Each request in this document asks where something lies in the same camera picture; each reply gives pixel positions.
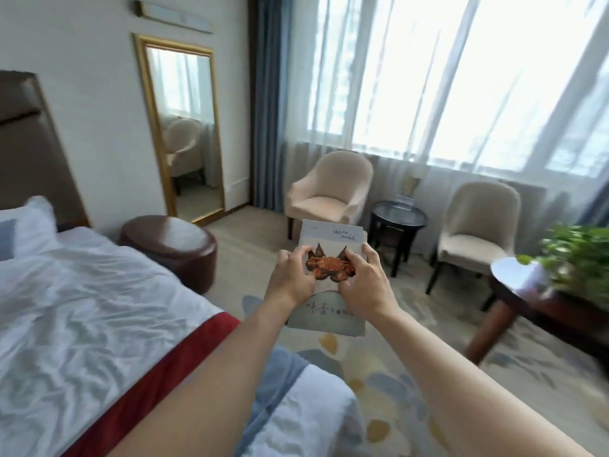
red bed runner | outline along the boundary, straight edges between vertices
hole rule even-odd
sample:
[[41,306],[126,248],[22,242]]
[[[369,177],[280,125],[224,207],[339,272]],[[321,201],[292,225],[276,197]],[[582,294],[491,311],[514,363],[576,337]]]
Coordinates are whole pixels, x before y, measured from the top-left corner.
[[62,457],[105,457],[239,325],[218,313],[182,340],[127,391]]

blue curtain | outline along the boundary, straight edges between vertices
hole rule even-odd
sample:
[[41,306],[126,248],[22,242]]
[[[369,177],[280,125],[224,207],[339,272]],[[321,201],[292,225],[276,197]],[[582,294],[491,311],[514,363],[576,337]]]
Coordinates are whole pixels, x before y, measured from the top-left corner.
[[283,211],[287,64],[293,0],[258,0],[253,119],[254,206]]
[[609,180],[586,208],[578,223],[609,227]]

green plant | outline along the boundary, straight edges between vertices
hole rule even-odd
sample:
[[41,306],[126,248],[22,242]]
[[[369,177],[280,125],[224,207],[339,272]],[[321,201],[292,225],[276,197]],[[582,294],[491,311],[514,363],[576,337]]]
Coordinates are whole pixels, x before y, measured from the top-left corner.
[[555,289],[609,309],[609,229],[559,225],[551,231],[540,256],[518,255],[518,262],[537,261]]

wall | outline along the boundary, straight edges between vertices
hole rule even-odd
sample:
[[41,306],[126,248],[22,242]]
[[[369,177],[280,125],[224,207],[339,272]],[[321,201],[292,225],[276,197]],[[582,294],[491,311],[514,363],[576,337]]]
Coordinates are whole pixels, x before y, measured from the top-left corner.
[[0,69],[34,72],[96,230],[166,212],[131,33],[216,53],[226,208],[248,201],[247,0],[147,0],[205,16],[212,35],[135,17],[127,0],[0,0]]

headboard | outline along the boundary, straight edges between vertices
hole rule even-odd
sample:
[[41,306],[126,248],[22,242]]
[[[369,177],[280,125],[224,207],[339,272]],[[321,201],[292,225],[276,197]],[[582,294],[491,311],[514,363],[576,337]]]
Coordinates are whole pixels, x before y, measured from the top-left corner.
[[58,225],[88,225],[36,75],[0,70],[0,209],[33,195],[49,200]]

